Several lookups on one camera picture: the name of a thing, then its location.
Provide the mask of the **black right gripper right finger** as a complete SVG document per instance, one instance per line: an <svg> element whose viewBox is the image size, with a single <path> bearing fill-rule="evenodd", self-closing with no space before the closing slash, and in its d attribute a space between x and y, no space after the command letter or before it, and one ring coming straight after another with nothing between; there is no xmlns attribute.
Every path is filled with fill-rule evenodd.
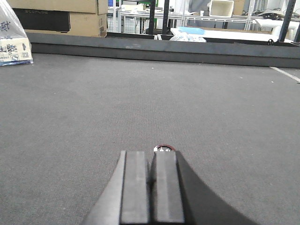
<svg viewBox="0 0 300 225"><path fill-rule="evenodd" d="M212 191L178 151L156 151L151 165L154 225L254 225Z"/></svg>

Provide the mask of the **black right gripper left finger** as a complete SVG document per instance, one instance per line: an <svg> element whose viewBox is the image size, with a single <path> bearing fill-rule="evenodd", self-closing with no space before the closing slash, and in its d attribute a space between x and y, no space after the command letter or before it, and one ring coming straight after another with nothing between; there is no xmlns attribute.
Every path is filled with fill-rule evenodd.
<svg viewBox="0 0 300 225"><path fill-rule="evenodd" d="M150 223L148 167L143 151L120 153L115 170L83 225Z"/></svg>

